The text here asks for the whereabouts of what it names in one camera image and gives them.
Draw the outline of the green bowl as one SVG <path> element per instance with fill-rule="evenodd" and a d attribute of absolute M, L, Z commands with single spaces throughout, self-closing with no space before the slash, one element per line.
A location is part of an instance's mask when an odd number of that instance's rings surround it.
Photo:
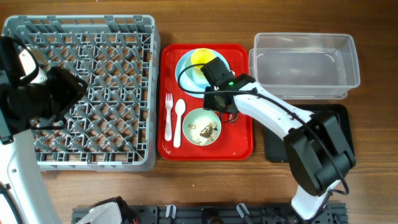
<path fill-rule="evenodd" d="M 219 138 L 219 136 L 220 136 L 220 134 L 221 134 L 221 121 L 220 121 L 219 116 L 218 116 L 215 112 L 209 111 L 209 110 L 204 110 L 204 109 L 201 109 L 201 108 L 194 109 L 194 110 L 192 110 L 191 112 L 189 112 L 189 113 L 186 115 L 186 117 L 185 117 L 185 119 L 184 119 L 184 121 L 183 121 L 183 124 L 182 124 L 183 134 L 184 134 L 184 136 L 187 138 L 187 140 L 188 140 L 190 143 L 192 143 L 192 144 L 194 144 L 194 143 L 192 142 L 192 140 L 190 139 L 190 137 L 189 137 L 189 135 L 188 135 L 188 125 L 189 125 L 194 119 L 200 118 L 200 117 L 202 117 L 202 116 L 208 117 L 208 118 L 212 119 L 213 121 L 215 121 L 215 122 L 217 123 L 217 125 L 218 125 L 218 137 L 216 138 L 216 140 Z"/>

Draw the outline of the light blue plate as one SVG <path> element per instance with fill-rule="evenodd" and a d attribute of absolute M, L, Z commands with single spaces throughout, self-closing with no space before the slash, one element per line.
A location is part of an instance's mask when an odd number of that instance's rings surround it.
<path fill-rule="evenodd" d="M 178 61 L 176 68 L 175 68 L 175 78 L 176 80 L 178 80 L 178 78 L 180 78 L 180 85 L 187 90 L 190 91 L 198 91 L 198 92 L 204 92 L 205 88 L 207 86 L 209 86 L 209 83 L 207 82 L 206 78 L 198 78 L 195 76 L 194 72 L 193 72 L 193 68 L 189 68 L 188 70 L 184 71 L 182 74 L 181 71 L 186 68 L 191 64 L 191 55 L 194 52 L 193 49 L 189 52 L 187 52 L 186 54 L 184 54 L 180 60 Z M 227 60 L 217 51 L 212 50 L 213 53 L 215 54 L 215 57 L 219 57 L 220 59 L 222 59 L 222 61 L 224 61 L 226 67 L 228 69 L 230 69 L 229 64 L 227 62 Z"/>

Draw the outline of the white plastic spoon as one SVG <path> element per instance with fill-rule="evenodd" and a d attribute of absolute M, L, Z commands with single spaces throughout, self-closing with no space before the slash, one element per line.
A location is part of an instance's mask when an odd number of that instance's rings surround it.
<path fill-rule="evenodd" d="M 185 101 L 183 99 L 177 100 L 175 105 L 175 112 L 177 115 L 176 127 L 174 132 L 173 146 L 178 148 L 181 146 L 181 132 L 182 132 L 182 116 L 186 110 Z"/>

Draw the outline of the yellow plastic cup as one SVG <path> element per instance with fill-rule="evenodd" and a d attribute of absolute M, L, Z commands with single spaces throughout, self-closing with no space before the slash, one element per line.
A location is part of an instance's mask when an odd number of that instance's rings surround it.
<path fill-rule="evenodd" d="M 200 65 L 200 63 L 208 63 L 209 61 L 213 60 L 215 58 L 215 54 L 213 53 L 213 51 L 211 49 L 207 49 L 207 48 L 200 48 L 200 49 L 196 49 L 194 50 L 194 52 L 191 55 L 191 64 L 192 65 L 196 65 L 198 64 L 198 66 L 193 68 L 193 72 L 195 74 L 196 77 L 198 78 L 204 78 L 204 74 L 201 71 L 202 65 Z"/>

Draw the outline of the white plastic fork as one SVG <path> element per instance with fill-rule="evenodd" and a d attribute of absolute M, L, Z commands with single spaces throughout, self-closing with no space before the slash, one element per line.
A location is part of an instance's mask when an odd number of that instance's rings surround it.
<path fill-rule="evenodd" d="M 174 101 L 171 93 L 167 93 L 165 96 L 165 108 L 166 108 L 166 120 L 165 120 L 165 133 L 164 139 L 170 141 L 172 139 L 172 121 L 171 121 L 171 109 Z"/>

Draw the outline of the food scraps and rice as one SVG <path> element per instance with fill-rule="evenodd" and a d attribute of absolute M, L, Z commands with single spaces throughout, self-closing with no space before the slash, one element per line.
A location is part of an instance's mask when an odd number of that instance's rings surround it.
<path fill-rule="evenodd" d="M 196 145 L 210 144 L 218 137 L 218 125 L 212 119 L 202 116 L 188 125 L 188 135 Z"/>

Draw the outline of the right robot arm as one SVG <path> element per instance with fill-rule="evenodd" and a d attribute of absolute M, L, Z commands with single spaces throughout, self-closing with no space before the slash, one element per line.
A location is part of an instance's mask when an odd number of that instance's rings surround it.
<path fill-rule="evenodd" d="M 298 217 L 314 220 L 330 196 L 338 192 L 338 184 L 345 188 L 341 194 L 349 193 L 345 176 L 356 165 L 356 159 L 332 113 L 313 113 L 290 105 L 247 74 L 207 75 L 206 79 L 205 109 L 250 116 L 283 141 L 298 183 L 291 201 Z"/>

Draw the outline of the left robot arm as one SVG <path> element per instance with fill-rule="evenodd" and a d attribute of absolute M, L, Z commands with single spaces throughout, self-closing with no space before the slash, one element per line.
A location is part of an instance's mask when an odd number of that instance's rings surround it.
<path fill-rule="evenodd" d="M 86 81 L 52 67 L 39 83 L 40 67 L 26 73 L 18 48 L 25 44 L 1 37 L 1 195 L 17 223 L 60 223 L 40 173 L 34 130 L 55 129 L 65 113 L 86 95 Z"/>

